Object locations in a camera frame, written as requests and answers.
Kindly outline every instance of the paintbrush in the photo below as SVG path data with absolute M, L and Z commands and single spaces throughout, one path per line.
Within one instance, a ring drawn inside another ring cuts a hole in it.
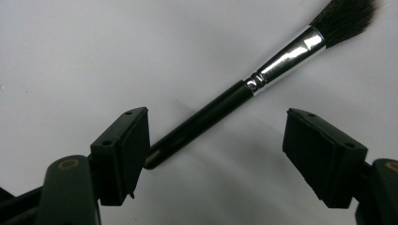
M 377 0 L 332 0 L 308 27 L 254 74 L 237 82 L 155 143 L 146 158 L 145 168 L 154 169 L 241 104 L 257 96 L 304 62 L 364 32 L 372 23 L 377 6 Z

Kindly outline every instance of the white surface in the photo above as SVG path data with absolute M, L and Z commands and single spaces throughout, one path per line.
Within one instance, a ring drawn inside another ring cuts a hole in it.
M 2 1 L 0 186 L 41 186 L 53 161 L 89 154 L 147 106 L 154 143 L 256 70 L 328 1 Z M 103 224 L 355 224 L 328 209 L 282 152 L 289 107 L 398 158 L 398 3 L 246 103 L 154 171 Z

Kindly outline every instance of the brush bristles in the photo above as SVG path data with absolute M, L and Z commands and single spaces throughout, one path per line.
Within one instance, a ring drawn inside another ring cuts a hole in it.
M 371 24 L 377 0 L 332 0 L 310 23 L 330 48 L 361 34 Z

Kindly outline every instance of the metal ferrule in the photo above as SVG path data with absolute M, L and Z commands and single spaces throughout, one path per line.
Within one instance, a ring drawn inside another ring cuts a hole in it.
M 325 49 L 324 38 L 318 30 L 310 26 L 243 81 L 256 96 Z

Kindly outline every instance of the brush handle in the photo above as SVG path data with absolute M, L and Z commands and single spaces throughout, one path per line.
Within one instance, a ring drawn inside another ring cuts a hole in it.
M 156 168 L 252 97 L 253 93 L 246 83 L 244 81 L 237 82 L 201 111 L 155 143 L 146 158 L 145 168 L 149 170 Z

